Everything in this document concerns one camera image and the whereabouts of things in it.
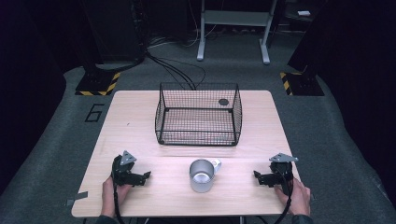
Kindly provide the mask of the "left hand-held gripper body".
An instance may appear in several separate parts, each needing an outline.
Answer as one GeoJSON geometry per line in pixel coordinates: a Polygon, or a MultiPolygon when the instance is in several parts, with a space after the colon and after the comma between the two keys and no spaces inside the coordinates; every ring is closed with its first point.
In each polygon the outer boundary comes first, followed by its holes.
{"type": "Polygon", "coordinates": [[[130,154],[127,150],[117,156],[112,163],[111,176],[113,181],[119,185],[135,185],[136,177],[131,173],[131,169],[134,166],[136,158],[130,154]]]}

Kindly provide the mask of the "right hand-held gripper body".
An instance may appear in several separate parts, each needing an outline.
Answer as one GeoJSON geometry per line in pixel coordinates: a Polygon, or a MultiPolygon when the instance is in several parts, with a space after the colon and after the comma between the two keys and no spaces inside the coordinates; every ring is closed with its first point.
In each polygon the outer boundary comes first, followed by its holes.
{"type": "Polygon", "coordinates": [[[292,164],[299,159],[286,155],[284,153],[278,153],[269,159],[271,162],[270,169],[273,174],[273,182],[270,187],[280,185],[285,195],[290,196],[293,191],[293,172],[292,164]]]}

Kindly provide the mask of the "person's right hand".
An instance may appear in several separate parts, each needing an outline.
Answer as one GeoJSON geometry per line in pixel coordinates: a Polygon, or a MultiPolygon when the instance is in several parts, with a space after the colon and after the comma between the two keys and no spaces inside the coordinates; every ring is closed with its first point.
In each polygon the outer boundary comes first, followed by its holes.
{"type": "Polygon", "coordinates": [[[293,191],[290,197],[285,195],[282,188],[279,186],[275,186],[275,193],[283,204],[287,204],[288,198],[291,198],[289,207],[290,214],[308,217],[311,215],[311,189],[306,187],[300,180],[296,178],[293,179],[293,191]]]}

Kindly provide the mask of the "person's left hand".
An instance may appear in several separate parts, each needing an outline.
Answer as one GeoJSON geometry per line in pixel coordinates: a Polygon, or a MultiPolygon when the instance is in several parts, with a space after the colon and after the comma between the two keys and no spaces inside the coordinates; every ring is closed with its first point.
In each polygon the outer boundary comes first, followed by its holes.
{"type": "MultiPolygon", "coordinates": [[[[102,186],[102,209],[101,216],[114,217],[116,215],[116,207],[114,201],[114,187],[113,178],[110,176],[102,186]]],[[[131,185],[117,186],[118,205],[122,205],[126,199],[131,185]]]]}

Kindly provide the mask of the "grey tape strip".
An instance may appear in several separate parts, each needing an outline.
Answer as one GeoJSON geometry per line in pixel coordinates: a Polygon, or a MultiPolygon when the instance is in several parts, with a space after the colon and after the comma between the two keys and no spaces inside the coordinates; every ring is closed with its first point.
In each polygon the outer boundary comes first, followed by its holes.
{"type": "Polygon", "coordinates": [[[75,201],[81,200],[88,197],[88,191],[83,191],[74,195],[71,199],[67,199],[65,202],[65,206],[73,206],[75,201]]]}

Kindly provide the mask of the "silver metal cup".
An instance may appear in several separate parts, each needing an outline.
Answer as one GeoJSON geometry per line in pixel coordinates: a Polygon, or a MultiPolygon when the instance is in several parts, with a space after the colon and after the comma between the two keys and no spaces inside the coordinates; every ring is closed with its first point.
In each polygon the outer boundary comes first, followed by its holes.
{"type": "Polygon", "coordinates": [[[189,169],[191,188],[198,193],[205,193],[211,190],[216,173],[222,163],[219,159],[208,161],[199,159],[194,161],[189,169]]]}

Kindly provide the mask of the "black tape floor numeral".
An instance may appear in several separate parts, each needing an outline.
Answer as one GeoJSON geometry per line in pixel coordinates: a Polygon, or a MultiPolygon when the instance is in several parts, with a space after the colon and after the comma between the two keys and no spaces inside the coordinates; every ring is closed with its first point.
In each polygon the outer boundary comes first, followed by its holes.
{"type": "Polygon", "coordinates": [[[103,113],[104,106],[104,104],[93,104],[85,118],[85,122],[98,122],[103,113]]]}

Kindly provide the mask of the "black base with hazard stripes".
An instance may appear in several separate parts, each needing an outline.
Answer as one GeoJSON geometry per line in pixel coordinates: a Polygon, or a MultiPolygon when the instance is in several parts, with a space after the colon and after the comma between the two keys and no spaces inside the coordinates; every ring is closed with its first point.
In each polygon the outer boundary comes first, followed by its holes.
{"type": "Polygon", "coordinates": [[[323,96],[324,92],[315,77],[301,73],[280,73],[283,87],[289,96],[323,96]]]}
{"type": "Polygon", "coordinates": [[[119,77],[120,72],[106,70],[97,70],[95,73],[86,72],[76,86],[75,95],[109,95],[115,89],[119,77]]]}

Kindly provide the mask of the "black cabinet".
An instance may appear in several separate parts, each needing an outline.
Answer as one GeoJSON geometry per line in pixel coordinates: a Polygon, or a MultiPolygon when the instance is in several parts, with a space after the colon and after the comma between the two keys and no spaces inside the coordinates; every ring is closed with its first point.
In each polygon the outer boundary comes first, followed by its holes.
{"type": "Polygon", "coordinates": [[[81,0],[103,63],[136,66],[145,59],[136,0],[81,0]]]}

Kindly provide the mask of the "white metal stand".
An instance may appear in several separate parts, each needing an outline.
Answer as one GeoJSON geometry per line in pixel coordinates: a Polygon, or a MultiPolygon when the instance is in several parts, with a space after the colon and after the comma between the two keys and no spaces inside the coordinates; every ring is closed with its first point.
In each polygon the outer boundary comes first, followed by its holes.
{"type": "Polygon", "coordinates": [[[196,59],[198,62],[205,57],[205,27],[211,25],[238,25],[238,26],[256,26],[263,27],[264,34],[259,40],[262,53],[262,62],[264,65],[270,64],[267,40],[271,30],[275,9],[278,0],[271,0],[271,8],[268,12],[250,12],[250,11],[224,11],[208,10],[205,8],[205,0],[201,0],[201,30],[200,41],[196,59]]]}

